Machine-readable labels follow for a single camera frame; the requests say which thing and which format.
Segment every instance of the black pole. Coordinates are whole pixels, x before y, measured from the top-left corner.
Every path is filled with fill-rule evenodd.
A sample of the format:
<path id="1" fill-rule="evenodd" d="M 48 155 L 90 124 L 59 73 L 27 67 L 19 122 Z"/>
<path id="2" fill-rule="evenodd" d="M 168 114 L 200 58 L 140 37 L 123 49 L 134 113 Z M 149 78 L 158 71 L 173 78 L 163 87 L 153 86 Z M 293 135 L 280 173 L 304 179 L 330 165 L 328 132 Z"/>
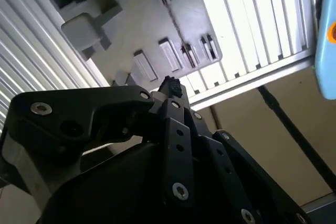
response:
<path id="1" fill-rule="evenodd" d="M 268 107 L 274 111 L 279 120 L 285 126 L 289 134 L 294 138 L 295 142 L 300 146 L 301 150 L 307 156 L 309 161 L 313 164 L 315 169 L 322 176 L 324 181 L 328 184 L 330 189 L 336 194 L 336 176 L 334 172 L 328 167 L 321 156 L 315 151 L 315 149 L 309 144 L 307 139 L 302 135 L 298 128 L 293 124 L 290 118 L 280 107 L 277 99 L 264 87 L 260 86 L 258 91 L 262 95 L 265 103 Z"/>

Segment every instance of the metal slat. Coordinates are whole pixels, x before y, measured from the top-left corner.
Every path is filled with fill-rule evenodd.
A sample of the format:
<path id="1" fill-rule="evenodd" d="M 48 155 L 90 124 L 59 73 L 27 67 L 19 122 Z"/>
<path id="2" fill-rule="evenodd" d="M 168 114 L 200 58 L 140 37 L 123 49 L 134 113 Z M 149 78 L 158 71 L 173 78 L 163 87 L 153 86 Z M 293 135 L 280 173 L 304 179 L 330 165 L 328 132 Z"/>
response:
<path id="1" fill-rule="evenodd" d="M 283 0 L 283 9 L 285 11 L 286 26 L 288 29 L 291 53 L 296 54 L 302 51 L 303 34 L 302 23 L 299 20 L 298 0 Z"/>
<path id="2" fill-rule="evenodd" d="M 282 0 L 271 0 L 271 2 L 274 10 L 282 56 L 288 57 L 291 55 L 291 51 Z"/>
<path id="3" fill-rule="evenodd" d="M 299 0 L 300 1 L 300 11 L 301 11 L 301 21 L 303 27 L 303 38 L 304 45 L 306 48 L 315 46 L 315 36 L 314 36 L 314 23 L 311 8 L 311 0 Z"/>
<path id="4" fill-rule="evenodd" d="M 195 93 L 202 93 L 206 90 L 205 84 L 202 80 L 202 77 L 198 71 L 190 73 L 187 75 L 187 78 L 195 91 Z"/>
<path id="5" fill-rule="evenodd" d="M 214 88 L 225 82 L 222 68 L 218 62 L 202 68 L 200 72 L 208 89 Z"/>
<path id="6" fill-rule="evenodd" d="M 236 30 L 243 59 L 249 72 L 255 71 L 259 64 L 250 25 L 243 0 L 226 0 L 233 27 Z"/>
<path id="7" fill-rule="evenodd" d="M 14 94 L 25 92 L 25 90 L 17 83 L 7 72 L 0 67 L 0 75 L 2 76 L 2 82 L 4 82 Z"/>
<path id="8" fill-rule="evenodd" d="M 30 84 L 30 88 L 34 91 L 53 89 L 39 69 L 33 65 L 27 55 L 25 55 L 10 38 L 0 29 L 0 62 L 6 62 L 9 68 L 15 69 L 19 78 L 24 78 Z"/>
<path id="9" fill-rule="evenodd" d="M 246 74 L 245 65 L 224 0 L 204 0 L 223 58 L 221 64 L 228 80 Z"/>
<path id="10" fill-rule="evenodd" d="M 11 99 L 16 95 L 8 86 L 0 81 L 0 92 L 3 100 L 3 105 L 9 107 Z"/>
<path id="11" fill-rule="evenodd" d="M 12 9 L 7 0 L 0 0 L 0 5 L 3 6 L 2 15 L 9 24 L 7 27 L 10 26 L 11 28 L 10 30 L 7 30 L 8 34 L 10 34 L 15 41 L 20 41 L 19 44 L 22 51 L 29 54 L 30 57 L 34 59 L 35 64 L 48 76 L 54 89 L 76 88 L 59 65 L 55 63 L 51 54 L 41 43 L 41 40 L 35 37 L 33 31 L 27 27 L 24 20 L 17 15 L 17 13 L 25 13 L 26 17 L 29 17 L 29 11 L 20 10 L 16 12 Z"/>
<path id="12" fill-rule="evenodd" d="M 281 49 L 271 0 L 254 0 L 254 3 L 258 10 L 258 20 L 261 23 L 261 34 L 267 58 L 270 63 L 274 63 L 279 60 Z"/>
<path id="13" fill-rule="evenodd" d="M 251 34 L 253 36 L 253 41 L 255 48 L 257 50 L 258 59 L 260 66 L 264 67 L 268 65 L 267 52 L 264 44 L 264 35 L 261 29 L 261 23 L 259 21 L 259 14 L 257 13 L 257 6 L 255 5 L 255 0 L 243 0 L 244 7 L 246 11 L 246 16 L 249 22 L 249 27 Z"/>

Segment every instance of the gray plastic panel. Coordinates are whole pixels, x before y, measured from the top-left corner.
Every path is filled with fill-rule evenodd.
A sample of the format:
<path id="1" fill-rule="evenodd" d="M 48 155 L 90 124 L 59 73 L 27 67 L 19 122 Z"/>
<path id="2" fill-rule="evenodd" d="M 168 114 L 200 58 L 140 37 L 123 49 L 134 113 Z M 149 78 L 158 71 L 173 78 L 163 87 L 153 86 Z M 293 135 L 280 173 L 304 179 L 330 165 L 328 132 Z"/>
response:
<path id="1" fill-rule="evenodd" d="M 161 0 L 115 0 L 123 9 L 123 12 L 106 24 L 110 29 L 105 29 L 106 35 L 112 41 L 107 54 L 93 56 L 93 61 L 107 79 L 114 79 L 115 73 L 111 71 L 113 66 L 109 62 L 111 57 L 131 58 L 138 50 L 142 50 L 148 58 L 150 65 L 157 74 L 158 79 L 149 81 L 144 75 L 140 75 L 134 64 L 132 77 L 136 83 L 148 90 L 157 88 L 167 75 L 182 77 L 195 70 L 207 66 L 213 61 L 205 54 L 201 39 L 208 34 L 214 40 L 217 49 L 217 59 L 221 53 L 204 8 L 203 0 L 170 0 L 171 9 L 176 17 L 186 43 L 191 45 L 197 67 L 192 68 L 188 59 L 181 51 L 182 43 L 171 21 L 169 13 Z M 168 39 L 173 46 L 181 67 L 175 71 L 159 42 Z"/>

